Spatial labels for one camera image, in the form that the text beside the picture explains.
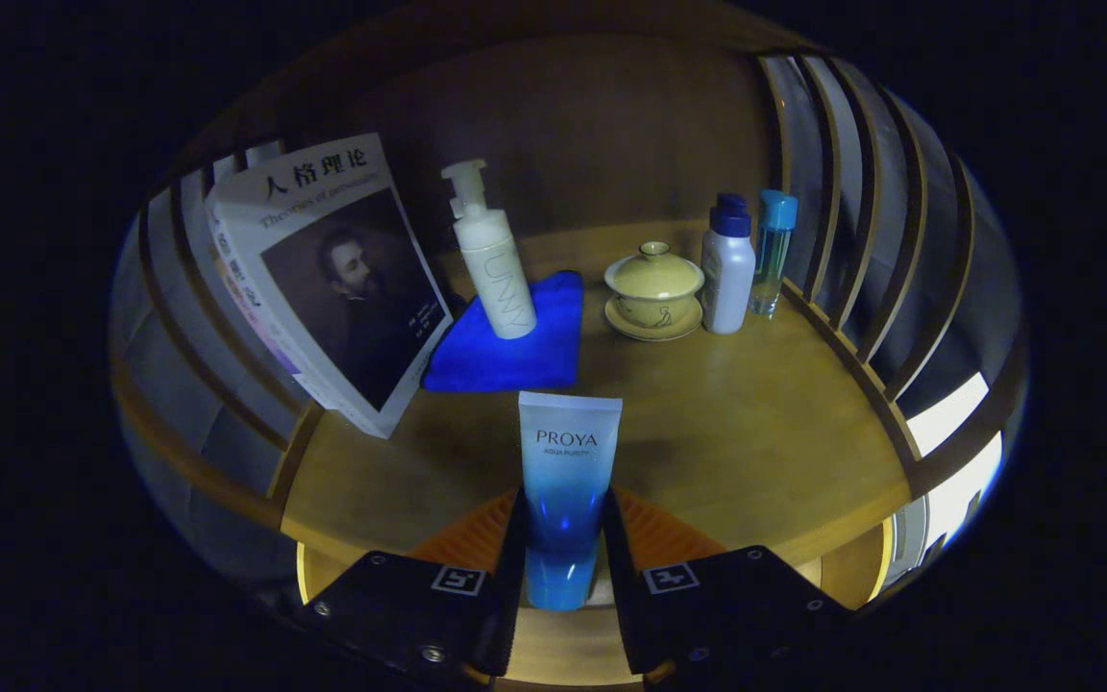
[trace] pump dispenser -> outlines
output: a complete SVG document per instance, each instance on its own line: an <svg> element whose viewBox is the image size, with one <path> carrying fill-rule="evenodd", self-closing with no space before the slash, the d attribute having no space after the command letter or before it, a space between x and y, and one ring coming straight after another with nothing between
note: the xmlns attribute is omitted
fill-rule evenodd
<svg viewBox="0 0 1107 692"><path fill-rule="evenodd" d="M489 327L500 339L518 339L536 328L536 311L506 211L485 206L484 167L473 158L445 167L443 177L455 187L455 237Z"/></svg>

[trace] round wooden tabletop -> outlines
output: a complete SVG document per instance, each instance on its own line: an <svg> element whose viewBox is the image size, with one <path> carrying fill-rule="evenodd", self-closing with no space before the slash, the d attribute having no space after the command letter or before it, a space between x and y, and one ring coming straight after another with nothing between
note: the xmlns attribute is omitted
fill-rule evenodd
<svg viewBox="0 0 1107 692"><path fill-rule="evenodd" d="M697 330L649 343L610 329L602 271L643 240L689 252L703 223L648 223L532 237L530 279L584 277L579 381L559 393L623 401L615 486L666 509L727 549L764 544L821 580L820 559L888 520L910 499L903 469L870 402L811 321L783 303L737 333ZM435 258L467 288L454 256ZM281 530L302 544L304 596L370 549L412 550L521 482L514 391L420 391L390 440L337 412L313 430ZM880 538L870 565L878 568ZM862 591L870 593L876 570ZM598 588L608 587L608 575ZM571 613L524 608L508 678L557 684L637 680L611 599ZM542 652L528 655L526 652Z"/></svg>

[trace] black background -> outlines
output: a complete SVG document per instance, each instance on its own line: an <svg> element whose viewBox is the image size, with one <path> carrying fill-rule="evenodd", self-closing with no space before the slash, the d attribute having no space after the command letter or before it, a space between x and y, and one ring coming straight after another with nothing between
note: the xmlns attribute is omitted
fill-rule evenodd
<svg viewBox="0 0 1107 692"><path fill-rule="evenodd" d="M1107 3L770 3L925 115L1011 233L1026 431L972 529L809 674L1107 688ZM0 689L382 689L216 577L117 436L133 206L269 71L391 3L0 3Z"/></svg>

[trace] book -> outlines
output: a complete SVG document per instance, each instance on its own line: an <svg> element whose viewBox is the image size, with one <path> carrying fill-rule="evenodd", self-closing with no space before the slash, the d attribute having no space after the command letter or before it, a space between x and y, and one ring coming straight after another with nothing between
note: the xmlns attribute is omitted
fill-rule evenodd
<svg viewBox="0 0 1107 692"><path fill-rule="evenodd" d="M452 318L379 136L238 172L204 209L229 293L273 358L324 409L390 437Z"/></svg>

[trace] blue cosmetic tube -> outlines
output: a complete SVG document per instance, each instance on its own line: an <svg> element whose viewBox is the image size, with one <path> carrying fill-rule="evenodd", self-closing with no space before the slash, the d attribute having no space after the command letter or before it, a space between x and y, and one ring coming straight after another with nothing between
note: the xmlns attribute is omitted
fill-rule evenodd
<svg viewBox="0 0 1107 692"><path fill-rule="evenodd" d="M536 608L573 610L588 600L621 415L621 399L519 393L531 513L526 574Z"/></svg>

